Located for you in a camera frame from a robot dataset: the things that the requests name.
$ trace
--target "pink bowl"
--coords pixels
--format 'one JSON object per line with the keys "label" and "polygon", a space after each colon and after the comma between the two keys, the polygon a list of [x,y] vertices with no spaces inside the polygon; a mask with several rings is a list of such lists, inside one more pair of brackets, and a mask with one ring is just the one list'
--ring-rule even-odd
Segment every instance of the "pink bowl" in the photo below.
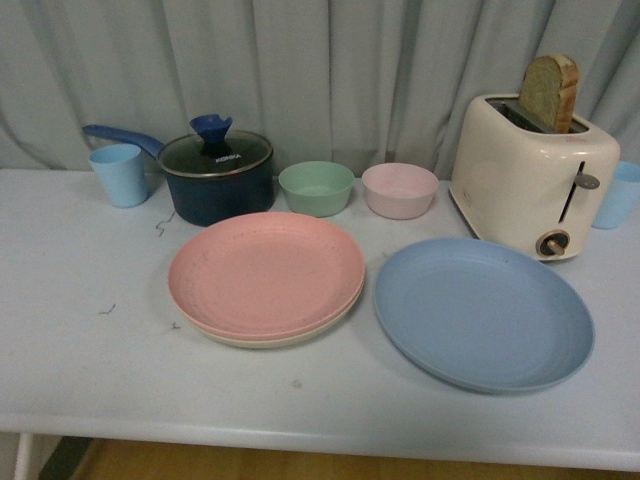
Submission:
{"label": "pink bowl", "polygon": [[438,190],[438,178],[408,163],[382,163],[362,174],[364,198],[378,215],[397,220],[426,213]]}

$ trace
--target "toaster lever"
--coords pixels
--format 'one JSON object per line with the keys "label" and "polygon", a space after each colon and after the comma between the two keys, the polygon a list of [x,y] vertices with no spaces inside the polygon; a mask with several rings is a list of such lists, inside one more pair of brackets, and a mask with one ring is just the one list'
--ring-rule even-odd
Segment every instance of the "toaster lever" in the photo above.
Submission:
{"label": "toaster lever", "polygon": [[588,173],[578,172],[576,178],[574,179],[574,183],[586,190],[595,190],[600,186],[600,180],[598,180],[593,175],[589,175]]}

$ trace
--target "light blue cup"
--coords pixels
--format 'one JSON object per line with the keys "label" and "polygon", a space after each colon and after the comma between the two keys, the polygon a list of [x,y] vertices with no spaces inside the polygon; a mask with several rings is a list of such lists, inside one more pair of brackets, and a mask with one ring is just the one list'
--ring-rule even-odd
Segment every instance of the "light blue cup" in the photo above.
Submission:
{"label": "light blue cup", "polygon": [[94,150],[89,163],[114,207],[135,207],[147,199],[140,147],[127,143],[108,145]]}
{"label": "light blue cup", "polygon": [[595,228],[622,225],[640,199],[640,165],[620,161],[592,223]]}

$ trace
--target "white table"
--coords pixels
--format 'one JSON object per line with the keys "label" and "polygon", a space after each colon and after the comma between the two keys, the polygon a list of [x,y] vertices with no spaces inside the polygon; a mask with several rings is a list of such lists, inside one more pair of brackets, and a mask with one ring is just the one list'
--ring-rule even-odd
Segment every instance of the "white table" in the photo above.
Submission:
{"label": "white table", "polygon": [[[366,257],[352,312],[308,342],[245,350],[173,305],[168,265],[202,228],[150,181],[146,203],[120,210],[90,172],[0,170],[0,431],[640,471],[640,210],[550,264],[593,315],[586,366],[548,390],[492,396],[415,367],[373,310],[389,255],[470,237],[446,183],[426,215],[393,221],[358,182],[328,219]],[[287,210],[281,195],[273,209]]]}

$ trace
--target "bread slice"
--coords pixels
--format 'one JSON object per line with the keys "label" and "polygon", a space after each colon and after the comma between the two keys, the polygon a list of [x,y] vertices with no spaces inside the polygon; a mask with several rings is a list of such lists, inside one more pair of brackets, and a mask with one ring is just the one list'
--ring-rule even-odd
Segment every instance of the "bread slice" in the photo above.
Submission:
{"label": "bread slice", "polygon": [[556,133],[568,133],[579,76],[566,55],[538,57],[527,67],[518,102]]}

